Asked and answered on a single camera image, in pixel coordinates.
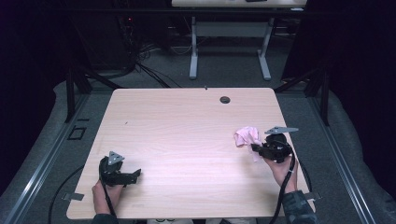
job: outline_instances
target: wooden table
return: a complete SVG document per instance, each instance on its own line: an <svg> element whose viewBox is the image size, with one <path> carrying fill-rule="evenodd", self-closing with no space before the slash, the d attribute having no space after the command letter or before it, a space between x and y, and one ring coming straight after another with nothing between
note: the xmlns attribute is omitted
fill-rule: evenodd
<svg viewBox="0 0 396 224"><path fill-rule="evenodd" d="M115 151L125 157L123 173L142 169L137 184L123 190L119 218L271 217L279 185L263 160L235 145L234 133L246 126L262 141L265 131L286 126L273 90L114 91L76 188L84 198L70 203L67 216L93 218L99 161ZM308 192L300 169L298 175Z"/></svg>
<svg viewBox="0 0 396 224"><path fill-rule="evenodd" d="M172 7L259 7L259 8L296 8L305 7L306 0L268 0L263 2L246 2L246 0L172 0ZM263 37L262 47L257 50L262 76L271 80L265 53L271 38L274 19L268 22L208 22L191 19L191 65L190 79L197 78L198 48L197 36L239 36Z"/></svg>

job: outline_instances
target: sleeve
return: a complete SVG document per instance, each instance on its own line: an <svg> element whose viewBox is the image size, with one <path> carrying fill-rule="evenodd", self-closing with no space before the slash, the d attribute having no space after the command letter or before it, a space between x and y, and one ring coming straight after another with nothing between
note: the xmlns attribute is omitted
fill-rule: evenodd
<svg viewBox="0 0 396 224"><path fill-rule="evenodd" d="M117 218L110 214L96 214L92 224L119 224Z"/></svg>
<svg viewBox="0 0 396 224"><path fill-rule="evenodd" d="M317 215L302 191L285 194L282 204L288 224L319 224Z"/></svg>

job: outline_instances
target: human hand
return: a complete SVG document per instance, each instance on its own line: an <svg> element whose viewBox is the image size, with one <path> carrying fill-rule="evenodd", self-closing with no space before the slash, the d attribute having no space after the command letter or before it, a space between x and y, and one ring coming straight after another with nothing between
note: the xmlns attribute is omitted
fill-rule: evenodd
<svg viewBox="0 0 396 224"><path fill-rule="evenodd" d="M110 201L115 208L119 203L120 194L122 191L123 185L116 185L110 187L106 185L106 190ZM105 191L103 190L102 183L100 180L96 182L96 184L92 187L93 194L93 205L96 214L111 214L110 208L108 208Z"/></svg>
<svg viewBox="0 0 396 224"><path fill-rule="evenodd" d="M270 166L276 183L279 186L282 186L282 183L285 180L285 177L290 169L291 156L285 158L285 160L281 163L277 163L276 161L271 161L266 158L264 158L264 160ZM294 164L293 173L291 173L288 184L286 185L285 193L289 193L297 190L297 167L298 167L298 161L296 160Z"/></svg>

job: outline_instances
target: white table leg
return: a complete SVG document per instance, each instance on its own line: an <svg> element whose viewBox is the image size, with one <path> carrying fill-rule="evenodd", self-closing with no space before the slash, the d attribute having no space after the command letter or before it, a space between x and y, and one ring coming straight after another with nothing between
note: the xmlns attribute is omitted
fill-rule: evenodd
<svg viewBox="0 0 396 224"><path fill-rule="evenodd" d="M191 20L191 65L190 65L190 79L197 78L197 67L198 67L198 49L197 49L197 33L196 33L196 21L195 17Z"/></svg>
<svg viewBox="0 0 396 224"><path fill-rule="evenodd" d="M260 66L262 67L262 75L264 80L271 80L270 70L268 69L267 61L265 60L265 52L268 48L268 43L271 38L271 33L273 29L274 19L270 19L267 23L267 27L265 28L265 36L262 42L262 49L257 50Z"/></svg>

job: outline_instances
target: pink rag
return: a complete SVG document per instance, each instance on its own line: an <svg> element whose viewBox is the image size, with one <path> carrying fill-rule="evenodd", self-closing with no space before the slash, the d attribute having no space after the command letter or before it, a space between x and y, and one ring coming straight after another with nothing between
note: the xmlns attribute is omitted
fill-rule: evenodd
<svg viewBox="0 0 396 224"><path fill-rule="evenodd" d="M247 146L250 154L253 155L253 160L258 161L261 156L258 152L253 151L251 148L251 144L258 144L261 145L262 142L260 141L259 131L257 131L254 127L244 127L236 131L233 135L235 139L235 143L238 147Z"/></svg>

